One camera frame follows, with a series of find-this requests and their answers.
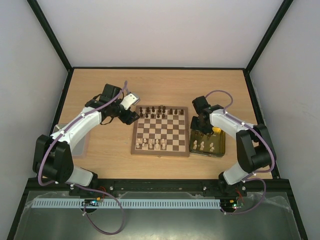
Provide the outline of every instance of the wooden tabletop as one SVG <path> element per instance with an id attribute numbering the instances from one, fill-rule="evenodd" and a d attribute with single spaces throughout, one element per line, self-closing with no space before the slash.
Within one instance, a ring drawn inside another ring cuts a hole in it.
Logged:
<path id="1" fill-rule="evenodd" d="M 85 103 L 100 94 L 105 84 L 123 87 L 140 96 L 141 105 L 188 107 L 188 118 L 196 116 L 192 100 L 211 90 L 232 94 L 229 113 L 256 124 L 242 70 L 141 70 L 141 69 L 75 69 L 59 120 L 70 122 Z M 226 106 L 230 99 L 223 93 L 208 97 L 211 105 Z M 75 165 L 113 179 L 217 179 L 237 161 L 236 141 L 226 136 L 224 157 L 215 158 L 190 154 L 190 157 L 131 155 L 133 124 L 119 119 L 99 125 L 90 132 L 85 158 L 75 158 Z M 268 179 L 271 174 L 262 173 Z"/>

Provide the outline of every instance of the black metal frame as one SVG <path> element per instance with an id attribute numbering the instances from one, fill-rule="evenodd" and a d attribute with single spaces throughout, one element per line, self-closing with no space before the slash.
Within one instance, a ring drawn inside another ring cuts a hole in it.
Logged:
<path id="1" fill-rule="evenodd" d="M 253 83 L 250 77 L 250 72 L 252 71 L 253 67 L 257 63 L 260 55 L 262 54 L 263 50 L 267 46 L 269 40 L 271 39 L 278 25 L 280 24 L 282 18 L 285 16 L 293 0 L 284 0 L 282 2 L 279 10 L 277 11 L 275 17 L 273 18 L 270 26 L 268 27 L 266 33 L 264 34 L 261 42 L 259 43 L 255 53 L 253 54 L 246 68 L 242 68 L 242 67 L 234 67 L 234 68 L 230 68 L 230 67 L 226 67 L 226 68 L 223 68 L 223 67 L 72 67 L 61 45 L 59 44 L 53 30 L 51 29 L 44 13 L 42 12 L 37 0 L 27 0 L 27 2 L 32 8 L 35 16 L 37 17 L 43 30 L 47 34 L 54 49 L 56 50 L 58 56 L 60 57 L 62 63 L 64 64 L 65 68 L 68 71 L 68 75 L 64 84 L 64 88 L 61 94 L 58 108 L 56 110 L 56 113 L 53 119 L 50 133 L 52 133 L 54 126 L 59 122 L 59 118 L 60 118 L 60 115 L 64 106 L 64 102 L 67 96 L 68 88 L 72 79 L 72 75 L 74 73 L 74 69 L 242 70 L 257 123 L 258 124 L 264 123 L 264 118 L 259 106 L 255 89 L 253 87 Z M 295 221 L 296 221 L 300 236 L 302 239 L 307 240 L 308 237 L 307 237 L 303 222 L 301 220 L 297 203 L 293 195 L 289 180 L 280 179 L 280 174 L 279 174 L 277 165 L 275 165 L 275 168 L 271 173 L 272 173 L 273 179 L 265 179 L 267 192 L 285 192 L 287 194 L 291 209 L 293 210 L 293 214 L 295 217 Z M 105 186 L 107 188 L 107 191 L 114 195 L 116 195 L 118 192 L 124 192 L 124 191 L 145 192 L 146 190 L 148 190 L 149 192 L 150 188 L 152 188 L 153 191 L 159 191 L 159 192 L 163 192 L 163 191 L 165 192 L 170 192 L 170 191 L 171 192 L 172 191 L 197 192 L 197 193 L 200 192 L 204 196 L 214 196 L 219 199 L 224 198 L 221 195 L 217 196 L 216 191 L 211 191 L 210 189 L 212 188 L 210 187 L 204 190 L 204 186 L 216 186 L 218 181 L 217 179 L 202 179 L 202 180 L 99 179 L 98 181 L 99 181 L 99 185 Z M 263 189 L 263 185 L 259 181 L 246 182 L 245 186 L 246 186 L 247 192 L 259 192 Z M 39 186 L 36 178 L 30 178 L 26 184 L 25 190 L 23 192 L 20 204 L 18 206 L 16 215 L 13 220 L 7 239 L 9 240 L 13 239 L 16 234 L 20 217 L 23 212 L 29 191 L 69 191 L 69 190 L 70 190 L 70 187 L 66 184 L 51 184 L 51 185 L 42 187 L 42 186 Z"/>

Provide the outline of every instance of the chess square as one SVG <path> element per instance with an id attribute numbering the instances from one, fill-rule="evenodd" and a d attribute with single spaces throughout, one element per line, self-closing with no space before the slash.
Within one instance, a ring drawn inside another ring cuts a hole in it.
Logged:
<path id="1" fill-rule="evenodd" d="M 182 135 L 179 134 L 179 140 L 186 140 L 186 136 L 184 134 Z"/>
<path id="2" fill-rule="evenodd" d="M 180 152 L 185 152 L 186 151 L 186 146 L 184 146 L 184 145 L 183 146 L 182 145 L 179 146 L 179 151 Z"/>

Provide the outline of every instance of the gray wall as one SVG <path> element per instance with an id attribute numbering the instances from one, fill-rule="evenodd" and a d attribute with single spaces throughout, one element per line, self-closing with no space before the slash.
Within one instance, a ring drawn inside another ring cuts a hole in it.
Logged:
<path id="1" fill-rule="evenodd" d="M 248 64 L 283 0 L 38 0 L 72 66 Z"/>
<path id="2" fill-rule="evenodd" d="M 295 0 L 251 78 L 309 239 L 320 227 L 320 1 Z"/>
<path id="3" fill-rule="evenodd" d="M 0 1 L 0 239 L 6 239 L 39 135 L 48 134 L 67 71 L 26 0 Z"/>

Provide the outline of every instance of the black corner post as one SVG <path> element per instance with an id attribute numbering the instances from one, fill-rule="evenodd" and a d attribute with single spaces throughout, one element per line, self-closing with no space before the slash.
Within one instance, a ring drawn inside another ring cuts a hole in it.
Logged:
<path id="1" fill-rule="evenodd" d="M 29 3 L 32 11 L 34 12 L 36 18 L 38 19 L 39 23 L 41 24 L 43 30 L 45 31 L 45 34 L 47 35 L 47 37 L 49 38 L 51 44 L 53 45 L 56 53 L 58 54 L 59 58 L 61 59 L 65 69 L 69 72 L 71 71 L 72 67 L 71 64 L 69 62 L 69 60 L 67 59 L 67 56 L 65 55 L 62 47 L 60 46 L 56 35 L 54 34 L 54 31 L 51 29 L 46 16 L 44 15 L 44 13 L 42 12 L 37 0 L 27 0 L 27 2 Z"/>
<path id="2" fill-rule="evenodd" d="M 266 48 L 269 40 L 271 39 L 272 35 L 276 31 L 278 25 L 280 24 L 281 20 L 285 16 L 286 12 L 288 11 L 290 5 L 294 0 L 283 0 L 279 10 L 276 12 L 271 24 L 269 25 L 268 29 L 266 30 L 261 42 L 259 43 L 257 49 L 255 50 L 249 64 L 246 66 L 246 72 L 249 74 L 252 69 L 254 68 L 255 64 L 257 63 L 260 55 Z"/>

